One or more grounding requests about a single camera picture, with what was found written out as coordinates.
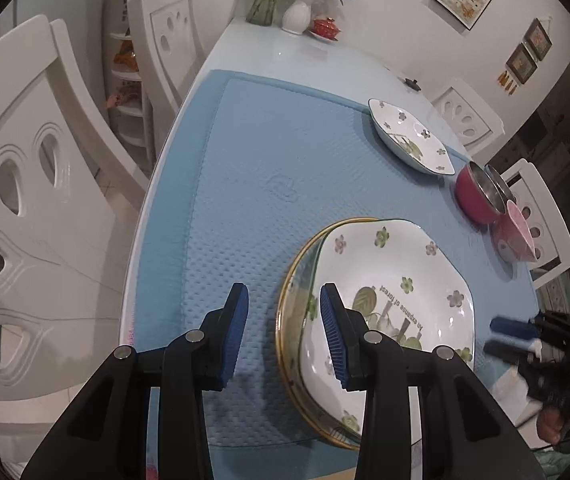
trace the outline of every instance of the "gold-rimmed plate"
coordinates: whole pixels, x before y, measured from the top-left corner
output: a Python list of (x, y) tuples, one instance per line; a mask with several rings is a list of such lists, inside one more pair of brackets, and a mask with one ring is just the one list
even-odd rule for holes
[(318, 251), (324, 238), (337, 227), (352, 222), (376, 221), (371, 217), (349, 218), (315, 234), (290, 265), (276, 310), (276, 355), (287, 393), (308, 424), (337, 446), (358, 449), (360, 440), (322, 409), (309, 395), (300, 375), (300, 343), (303, 333)]

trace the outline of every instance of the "stack of plates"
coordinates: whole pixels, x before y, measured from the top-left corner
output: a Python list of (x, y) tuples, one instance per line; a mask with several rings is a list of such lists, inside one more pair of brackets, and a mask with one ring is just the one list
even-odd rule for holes
[[(445, 344), (472, 366), (474, 308), (454, 266), (417, 225), (353, 218), (331, 225), (303, 247), (287, 273), (276, 314), (283, 380), (305, 420), (329, 441), (357, 448), (364, 392), (334, 377), (318, 296), (335, 283), (347, 308), (402, 346), (431, 351)], [(418, 397), (410, 389), (412, 443), (420, 440)]]

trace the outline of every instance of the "chair backrest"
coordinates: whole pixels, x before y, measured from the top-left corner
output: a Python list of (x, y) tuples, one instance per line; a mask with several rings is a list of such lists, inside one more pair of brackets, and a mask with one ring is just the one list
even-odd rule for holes
[(127, 0), (127, 14), (140, 77), (166, 134), (204, 59), (191, 0)]
[(40, 15), (0, 38), (0, 325), (22, 331), (0, 400), (82, 383), (118, 342), (131, 240), (74, 140), (99, 121), (61, 37)]
[(454, 79), (433, 105), (472, 157), (505, 133), (498, 114), (462, 79)]
[(567, 225), (543, 177), (531, 162), (521, 158), (502, 177), (514, 193), (516, 204), (523, 212), (534, 238), (537, 261), (529, 264), (529, 268), (537, 269), (559, 259), (553, 269), (534, 280), (534, 286), (540, 288), (570, 268), (570, 234)]

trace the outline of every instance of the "floral plate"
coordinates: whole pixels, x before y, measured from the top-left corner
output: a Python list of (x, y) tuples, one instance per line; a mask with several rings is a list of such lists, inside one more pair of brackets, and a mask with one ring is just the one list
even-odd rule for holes
[(300, 377), (299, 355), (303, 322), (308, 312), (318, 251), (327, 233), (348, 222), (371, 222), (375, 218), (350, 218), (326, 227), (301, 249), (289, 267), (276, 311), (276, 355), (287, 393), (303, 418), (325, 439), (337, 446), (358, 449), (360, 439), (346, 431), (309, 396)]
[(416, 117), (378, 99), (368, 104), (380, 138), (403, 162), (423, 173), (456, 173), (443, 143)]
[[(402, 346), (432, 351), (448, 345), (472, 366), (471, 293), (433, 240), (407, 220), (348, 223), (325, 237), (300, 345), (300, 375), (309, 396), (360, 437), (365, 392), (346, 392), (334, 377), (318, 296), (335, 283), (345, 307)], [(410, 389), (412, 444), (420, 439), (418, 394)]]

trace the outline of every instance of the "red bowl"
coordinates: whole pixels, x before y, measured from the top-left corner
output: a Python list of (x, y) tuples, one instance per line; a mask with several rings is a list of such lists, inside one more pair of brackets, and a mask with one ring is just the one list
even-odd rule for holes
[(506, 213), (500, 190), (472, 160), (458, 174), (456, 199), (465, 214), (479, 224), (493, 224)]

